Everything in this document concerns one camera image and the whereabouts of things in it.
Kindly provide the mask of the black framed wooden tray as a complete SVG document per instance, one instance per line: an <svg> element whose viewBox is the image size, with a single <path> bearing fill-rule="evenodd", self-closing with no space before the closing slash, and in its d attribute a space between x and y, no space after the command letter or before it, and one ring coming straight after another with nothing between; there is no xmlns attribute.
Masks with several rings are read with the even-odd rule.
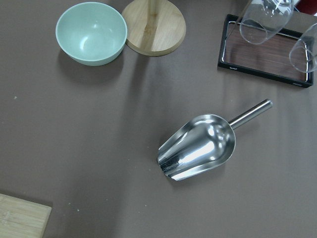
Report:
<svg viewBox="0 0 317 238"><path fill-rule="evenodd" d="M239 26L234 27L237 19L232 14L225 18L217 66L303 88L313 85L313 73L298 71L289 60L301 32L283 28L264 43L254 45L242 38Z"/></svg>

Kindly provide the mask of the wine glass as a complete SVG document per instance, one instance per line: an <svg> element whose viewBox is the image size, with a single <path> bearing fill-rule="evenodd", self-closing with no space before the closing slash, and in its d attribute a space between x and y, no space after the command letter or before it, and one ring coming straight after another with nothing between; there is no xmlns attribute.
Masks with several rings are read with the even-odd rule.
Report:
<svg viewBox="0 0 317 238"><path fill-rule="evenodd" d="M317 24L310 26L289 53L291 65L303 73L317 70Z"/></svg>
<svg viewBox="0 0 317 238"><path fill-rule="evenodd" d="M251 0L240 21L240 34L248 43L262 44L289 22L293 11L292 0Z"/></svg>

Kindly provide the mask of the steel ice scoop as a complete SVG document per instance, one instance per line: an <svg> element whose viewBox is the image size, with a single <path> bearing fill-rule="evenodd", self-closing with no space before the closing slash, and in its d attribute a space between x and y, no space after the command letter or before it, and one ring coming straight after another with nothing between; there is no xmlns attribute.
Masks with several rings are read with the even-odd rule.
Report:
<svg viewBox="0 0 317 238"><path fill-rule="evenodd" d="M179 181L224 164L235 150L234 130L271 107L266 99L230 121L215 114L193 118L158 149L162 172Z"/></svg>

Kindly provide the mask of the wine glass near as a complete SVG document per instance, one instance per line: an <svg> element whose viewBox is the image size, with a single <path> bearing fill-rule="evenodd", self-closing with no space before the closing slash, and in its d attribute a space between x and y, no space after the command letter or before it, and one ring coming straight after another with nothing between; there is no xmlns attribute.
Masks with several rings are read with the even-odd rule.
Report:
<svg viewBox="0 0 317 238"><path fill-rule="evenodd" d="M251 0L240 21L240 34L248 43L262 44L289 22L293 11L292 0Z"/></svg>

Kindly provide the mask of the wine glass far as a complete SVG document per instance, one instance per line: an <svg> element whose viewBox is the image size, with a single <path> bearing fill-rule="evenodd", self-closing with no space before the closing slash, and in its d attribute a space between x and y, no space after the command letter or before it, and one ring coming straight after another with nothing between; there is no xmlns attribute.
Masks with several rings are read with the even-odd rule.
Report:
<svg viewBox="0 0 317 238"><path fill-rule="evenodd" d="M317 24L310 26L289 53L291 65L303 73L317 70Z"/></svg>

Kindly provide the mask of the wooden cup tree stand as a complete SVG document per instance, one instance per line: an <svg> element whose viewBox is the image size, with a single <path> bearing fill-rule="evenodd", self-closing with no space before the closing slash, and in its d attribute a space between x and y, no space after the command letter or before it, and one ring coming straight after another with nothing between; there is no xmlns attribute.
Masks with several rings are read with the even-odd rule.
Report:
<svg viewBox="0 0 317 238"><path fill-rule="evenodd" d="M183 14L168 0L134 0L122 12L127 24L126 44L146 56L175 51L186 35Z"/></svg>

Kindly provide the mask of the wooden cutting board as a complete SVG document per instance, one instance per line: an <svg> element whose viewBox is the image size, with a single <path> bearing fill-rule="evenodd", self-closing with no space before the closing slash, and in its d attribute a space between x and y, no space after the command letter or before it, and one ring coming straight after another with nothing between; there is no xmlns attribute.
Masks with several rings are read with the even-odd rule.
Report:
<svg viewBox="0 0 317 238"><path fill-rule="evenodd" d="M52 208L46 205L0 195L0 236L2 238L41 238Z"/></svg>

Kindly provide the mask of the mint green bowl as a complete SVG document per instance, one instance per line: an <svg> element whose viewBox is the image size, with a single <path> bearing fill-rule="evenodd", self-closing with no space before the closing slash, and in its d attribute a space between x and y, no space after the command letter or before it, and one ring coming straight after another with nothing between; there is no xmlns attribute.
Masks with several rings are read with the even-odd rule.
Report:
<svg viewBox="0 0 317 238"><path fill-rule="evenodd" d="M83 2L70 7L55 27L60 48L73 60L88 66L115 60L124 48L127 34L123 16L100 2Z"/></svg>

